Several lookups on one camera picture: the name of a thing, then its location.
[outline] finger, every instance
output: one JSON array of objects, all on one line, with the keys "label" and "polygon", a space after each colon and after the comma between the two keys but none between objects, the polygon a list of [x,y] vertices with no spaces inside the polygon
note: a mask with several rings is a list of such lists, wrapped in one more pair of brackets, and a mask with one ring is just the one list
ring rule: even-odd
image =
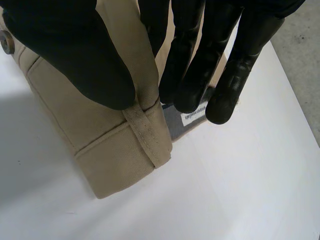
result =
[{"label": "finger", "polygon": [[154,57],[156,57],[166,38],[169,1],[138,0],[140,19],[147,29]]},{"label": "finger", "polygon": [[174,99],[178,111],[192,113],[199,106],[241,12],[224,1],[206,1],[201,41]]},{"label": "finger", "polygon": [[262,48],[284,21],[247,8],[243,11],[232,52],[206,108],[210,122],[224,124],[231,118]]},{"label": "finger", "polygon": [[160,100],[171,104],[197,41],[204,0],[172,0],[174,38],[159,85]]},{"label": "finger", "polygon": [[21,5],[15,5],[3,15],[6,26],[19,41],[63,73],[92,101],[114,110],[133,105],[131,75],[95,10],[95,0],[29,3],[33,5],[24,12]]}]

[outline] white label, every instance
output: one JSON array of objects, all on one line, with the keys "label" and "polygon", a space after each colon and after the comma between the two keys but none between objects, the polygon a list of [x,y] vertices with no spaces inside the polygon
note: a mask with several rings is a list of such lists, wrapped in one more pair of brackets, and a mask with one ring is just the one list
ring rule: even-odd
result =
[{"label": "white label", "polygon": [[183,126],[185,127],[185,126],[189,125],[190,123],[192,123],[193,121],[203,117],[206,114],[207,105],[208,105],[208,102],[205,101],[205,102],[201,103],[194,112],[182,113],[181,119],[182,119]]}]

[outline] seam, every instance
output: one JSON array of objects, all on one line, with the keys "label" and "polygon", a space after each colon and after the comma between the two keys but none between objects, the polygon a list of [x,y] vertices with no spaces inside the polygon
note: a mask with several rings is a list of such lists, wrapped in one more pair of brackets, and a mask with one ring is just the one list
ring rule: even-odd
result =
[{"label": "seam", "polygon": [[142,133],[139,131],[139,129],[137,128],[136,124],[134,123],[135,121],[132,120],[131,116],[128,115],[128,118],[130,119],[130,123],[134,126],[134,128],[136,129],[136,131],[139,133],[140,137],[142,138],[142,141],[144,142],[144,144],[146,145],[147,149],[150,150],[151,154],[154,156],[154,158],[157,160],[157,162],[159,163],[159,159],[158,157],[155,155],[155,153],[152,151],[152,149],[149,147],[149,145],[147,144],[144,136],[142,135]]},{"label": "seam", "polygon": [[115,128],[103,133],[102,135],[100,135],[99,137],[95,138],[90,143],[88,143],[86,146],[82,147],[79,151],[77,151],[74,154],[74,157],[76,159],[81,157],[83,154],[85,154],[90,149],[94,148],[96,145],[100,144],[101,142],[104,142],[104,141],[108,140],[113,135],[115,135],[117,133],[120,133],[121,131],[123,131],[128,126],[129,126],[129,123],[126,121],[126,122],[116,126]]},{"label": "seam", "polygon": [[[152,105],[151,107],[149,107],[147,110],[145,110],[145,115],[149,116],[150,114],[154,113],[157,105],[158,104],[158,100],[155,102],[154,105]],[[117,134],[121,131],[123,131],[126,127],[129,126],[129,122],[128,120],[126,122],[121,123],[120,125],[113,127],[112,129],[104,132],[103,134],[99,135],[98,137],[94,138],[93,140],[90,141],[90,143],[86,144],[85,146],[83,146],[80,150],[76,151],[76,153],[74,154],[75,158],[79,158],[81,157],[83,154],[85,154],[88,150],[94,148],[96,145],[98,145],[99,143],[108,140],[109,138],[111,138],[114,134]]]},{"label": "seam", "polygon": [[19,56],[18,56],[18,65],[19,65],[19,68],[21,68],[21,56],[22,56],[22,54],[24,53],[24,51],[26,50],[26,46],[23,46],[22,47],[22,50],[20,51],[20,53],[19,53]]},{"label": "seam", "polygon": [[[41,57],[39,57],[38,60],[39,60],[39,61],[38,61],[38,63],[37,63],[37,66],[39,66],[39,64],[40,64],[44,59],[41,58]],[[36,67],[34,67],[33,69],[30,69],[30,71],[27,72],[26,78],[29,80],[29,84],[30,84],[30,85],[32,86],[32,88],[36,91],[38,97],[41,99],[41,101],[43,102],[43,104],[46,106],[46,108],[48,109],[48,111],[51,113],[51,116],[54,118],[57,126],[60,128],[60,130],[62,131],[62,133],[63,133],[64,136],[66,137],[66,139],[68,139],[68,141],[69,141],[69,143],[71,144],[73,150],[76,151],[76,148],[75,148],[74,144],[71,142],[71,140],[70,140],[70,138],[68,137],[68,135],[66,134],[66,132],[65,132],[65,131],[63,130],[63,128],[60,126],[60,124],[59,124],[56,116],[54,115],[54,113],[52,112],[52,110],[48,107],[48,104],[46,103],[46,101],[44,101],[44,99],[43,99],[43,97],[40,95],[38,89],[37,89],[37,88],[33,85],[33,83],[31,82],[31,79],[30,79],[29,75],[32,74],[32,73],[35,71],[35,68],[36,68]]]},{"label": "seam", "polygon": [[[138,118],[138,117],[139,117],[138,112],[137,112],[135,109],[134,109],[133,111],[134,111],[135,115],[136,115],[137,118]],[[155,139],[154,135],[152,134],[152,132],[149,132],[149,133],[150,133],[152,139],[153,139],[157,144],[159,144],[158,141]]]}]

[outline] folded fabric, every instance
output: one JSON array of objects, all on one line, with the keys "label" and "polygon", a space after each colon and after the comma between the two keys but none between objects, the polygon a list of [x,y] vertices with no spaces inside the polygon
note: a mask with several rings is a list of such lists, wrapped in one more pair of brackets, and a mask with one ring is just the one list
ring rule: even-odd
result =
[{"label": "folded fabric", "polygon": [[[96,10],[134,82],[134,106],[124,111],[89,100],[62,73],[11,37],[15,62],[101,199],[165,164],[172,143],[159,101],[157,66],[138,6],[132,0],[99,0]],[[0,28],[8,31],[2,18]]]}]

